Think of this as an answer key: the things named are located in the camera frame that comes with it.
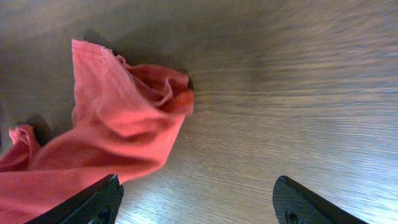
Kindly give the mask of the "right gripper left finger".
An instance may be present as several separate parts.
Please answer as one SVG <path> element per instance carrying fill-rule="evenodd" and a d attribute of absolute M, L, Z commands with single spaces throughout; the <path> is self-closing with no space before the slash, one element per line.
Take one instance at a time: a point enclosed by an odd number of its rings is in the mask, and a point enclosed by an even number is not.
<path fill-rule="evenodd" d="M 26 224 L 114 224 L 124 196 L 110 174 Z"/>

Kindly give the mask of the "red polo shirt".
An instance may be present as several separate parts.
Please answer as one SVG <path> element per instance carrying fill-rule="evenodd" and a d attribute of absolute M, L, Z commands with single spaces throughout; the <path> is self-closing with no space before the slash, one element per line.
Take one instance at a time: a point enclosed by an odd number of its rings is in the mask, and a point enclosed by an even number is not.
<path fill-rule="evenodd" d="M 9 130 L 1 159 L 1 222 L 25 223 L 116 174 L 120 182 L 166 162 L 193 112 L 186 74 L 160 65 L 129 65 L 101 45 L 72 41 L 73 128 L 45 145 L 34 129 Z"/>

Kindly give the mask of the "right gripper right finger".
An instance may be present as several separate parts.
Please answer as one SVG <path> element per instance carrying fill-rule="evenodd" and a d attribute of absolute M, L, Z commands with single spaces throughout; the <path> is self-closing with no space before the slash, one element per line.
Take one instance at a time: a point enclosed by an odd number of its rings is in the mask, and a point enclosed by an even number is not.
<path fill-rule="evenodd" d="M 272 204 L 280 224 L 367 224 L 286 175 L 274 184 Z"/>

